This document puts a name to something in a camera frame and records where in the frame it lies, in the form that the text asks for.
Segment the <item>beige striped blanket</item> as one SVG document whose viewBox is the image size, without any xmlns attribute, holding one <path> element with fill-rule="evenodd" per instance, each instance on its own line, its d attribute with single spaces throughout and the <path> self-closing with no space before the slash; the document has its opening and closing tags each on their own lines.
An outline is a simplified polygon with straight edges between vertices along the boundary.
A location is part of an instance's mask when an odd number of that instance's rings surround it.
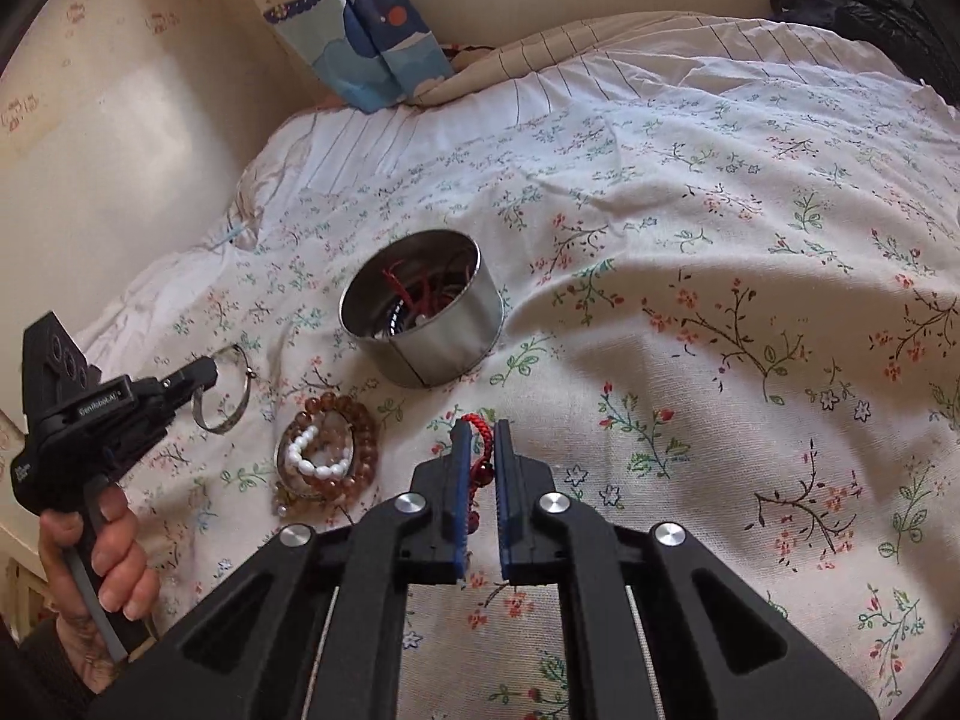
<svg viewBox="0 0 960 720">
<path fill-rule="evenodd" d="M 638 11 L 569 21 L 519 41 L 493 49 L 469 49 L 462 67 L 442 82 L 431 82 L 407 101 L 409 106 L 436 107 L 491 88 L 529 73 L 556 67 L 619 39 L 646 36 L 677 26 L 682 18 L 693 20 L 696 11 Z"/>
</svg>

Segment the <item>black jacket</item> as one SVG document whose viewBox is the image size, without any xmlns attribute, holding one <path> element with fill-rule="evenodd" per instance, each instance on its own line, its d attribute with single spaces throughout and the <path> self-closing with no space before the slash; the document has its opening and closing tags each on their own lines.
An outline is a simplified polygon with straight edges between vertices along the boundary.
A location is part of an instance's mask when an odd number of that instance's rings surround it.
<svg viewBox="0 0 960 720">
<path fill-rule="evenodd" d="M 770 0 L 778 21 L 828 29 L 882 50 L 917 82 L 958 103 L 958 52 L 921 7 L 903 0 Z"/>
</svg>

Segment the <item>white striped duvet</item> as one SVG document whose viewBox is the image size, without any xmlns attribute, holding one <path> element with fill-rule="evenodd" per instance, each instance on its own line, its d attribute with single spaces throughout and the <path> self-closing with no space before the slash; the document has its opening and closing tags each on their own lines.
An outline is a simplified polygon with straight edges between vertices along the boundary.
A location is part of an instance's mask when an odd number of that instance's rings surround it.
<svg viewBox="0 0 960 720">
<path fill-rule="evenodd" d="M 754 298 L 805 333 L 934 273 L 928 92 L 820 29 L 695 16 L 433 109 L 304 112 L 242 174 L 210 238 L 138 277 L 82 336 L 109 371 L 237 343 L 336 361 L 350 278 L 423 229 L 472 238 L 534 333 L 633 337 Z"/>
</svg>

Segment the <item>floral bed sheet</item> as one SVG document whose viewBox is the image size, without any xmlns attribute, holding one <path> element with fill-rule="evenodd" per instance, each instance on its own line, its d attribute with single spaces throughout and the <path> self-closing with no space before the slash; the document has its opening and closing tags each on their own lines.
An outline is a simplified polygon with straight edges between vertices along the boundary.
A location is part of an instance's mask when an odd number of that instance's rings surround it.
<svg viewBox="0 0 960 720">
<path fill-rule="evenodd" d="M 563 493 L 613 522 L 673 518 L 866 690 L 903 710 L 958 626 L 958 114 L 932 89 L 935 270 L 805 333 L 752 332 L 754 298 L 682 312 L 665 330 L 500 339 L 475 371 L 431 390 L 346 358 L 270 358 L 224 371 L 223 439 L 189 418 L 128 478 L 171 626 L 278 530 L 270 481 L 281 431 L 309 398 L 363 403 L 381 454 L 368 491 L 311 511 L 334 528 L 398 493 L 467 413 L 504 419 Z"/>
</svg>

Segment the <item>round silver metal tin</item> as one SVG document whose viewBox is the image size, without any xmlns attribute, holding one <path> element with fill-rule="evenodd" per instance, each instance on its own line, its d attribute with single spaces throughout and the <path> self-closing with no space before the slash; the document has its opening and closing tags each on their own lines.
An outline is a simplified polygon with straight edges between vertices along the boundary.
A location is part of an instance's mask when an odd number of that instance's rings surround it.
<svg viewBox="0 0 960 720">
<path fill-rule="evenodd" d="M 387 380 L 431 388 L 485 359 L 505 309 L 480 245 L 428 229 L 378 250 L 343 291 L 338 318 Z"/>
</svg>

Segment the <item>blue cartoon curtain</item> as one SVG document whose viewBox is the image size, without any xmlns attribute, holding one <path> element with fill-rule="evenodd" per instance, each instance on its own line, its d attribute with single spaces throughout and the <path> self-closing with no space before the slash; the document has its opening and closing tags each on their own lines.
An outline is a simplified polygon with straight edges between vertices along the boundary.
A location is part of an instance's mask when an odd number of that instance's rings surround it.
<svg viewBox="0 0 960 720">
<path fill-rule="evenodd" d="M 376 112 L 454 75 L 412 0 L 252 0 L 262 20 L 348 106 Z"/>
</svg>

